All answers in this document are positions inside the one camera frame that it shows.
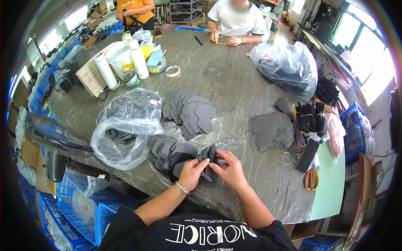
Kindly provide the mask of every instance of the person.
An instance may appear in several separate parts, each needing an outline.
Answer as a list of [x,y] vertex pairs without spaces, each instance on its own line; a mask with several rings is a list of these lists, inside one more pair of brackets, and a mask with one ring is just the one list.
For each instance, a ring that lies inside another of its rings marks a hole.
[[[232,3],[235,7],[241,8],[247,5],[250,14],[245,22],[240,24],[230,24],[228,22],[229,12]],[[226,45],[236,46],[241,43],[261,42],[265,35],[264,18],[261,11],[249,0],[219,0],[208,12],[208,27],[211,30],[210,40],[218,43],[219,35],[231,37],[226,41]]]
[[116,19],[123,21],[124,31],[134,32],[143,28],[154,29],[154,0],[117,0]]
[[[228,151],[216,151],[221,166],[209,159],[184,164],[180,178],[172,186],[135,212],[121,207],[102,242],[102,250],[293,250],[282,223],[248,184],[242,165]],[[187,201],[206,166],[212,168],[239,197],[246,223],[230,220],[219,213]]]

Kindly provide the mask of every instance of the pink plastic bag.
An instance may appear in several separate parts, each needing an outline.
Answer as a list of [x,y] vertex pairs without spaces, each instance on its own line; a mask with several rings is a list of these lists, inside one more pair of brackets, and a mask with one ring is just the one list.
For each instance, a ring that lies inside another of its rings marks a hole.
[[336,160],[342,153],[343,147],[345,146],[343,137],[346,135],[346,131],[342,125],[341,120],[335,114],[325,112],[324,117],[327,122],[328,132],[330,135],[327,143],[336,162]]

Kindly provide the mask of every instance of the orange scissors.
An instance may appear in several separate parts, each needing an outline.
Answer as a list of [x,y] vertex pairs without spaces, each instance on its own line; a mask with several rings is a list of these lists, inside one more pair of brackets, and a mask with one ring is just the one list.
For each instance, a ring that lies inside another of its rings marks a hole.
[[[307,179],[309,177],[310,177],[310,185],[308,186],[307,185],[307,183],[308,183]],[[308,172],[306,174],[306,177],[304,178],[304,187],[307,190],[313,190],[314,191],[315,189],[317,189],[319,182],[320,182],[320,178],[318,176],[318,172],[317,172],[316,168],[313,167],[312,169],[308,170]]]

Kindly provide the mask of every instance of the white bucket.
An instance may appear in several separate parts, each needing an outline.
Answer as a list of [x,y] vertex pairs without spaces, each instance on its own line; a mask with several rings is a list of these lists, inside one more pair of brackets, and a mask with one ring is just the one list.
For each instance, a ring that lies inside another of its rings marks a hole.
[[126,39],[116,43],[106,52],[107,62],[112,66],[118,77],[123,80],[124,75],[121,71],[123,64],[129,65],[133,63],[130,57],[130,46],[128,45],[134,39]]

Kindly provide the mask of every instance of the silver bracelet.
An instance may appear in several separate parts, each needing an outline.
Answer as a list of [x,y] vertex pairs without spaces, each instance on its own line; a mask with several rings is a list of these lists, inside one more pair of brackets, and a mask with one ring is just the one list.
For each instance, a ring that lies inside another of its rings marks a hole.
[[187,194],[187,195],[190,194],[189,192],[187,192],[186,190],[184,190],[184,188],[182,188],[182,187],[180,186],[180,184],[179,184],[177,181],[176,181],[175,183],[176,183],[176,185],[177,185],[185,194]]

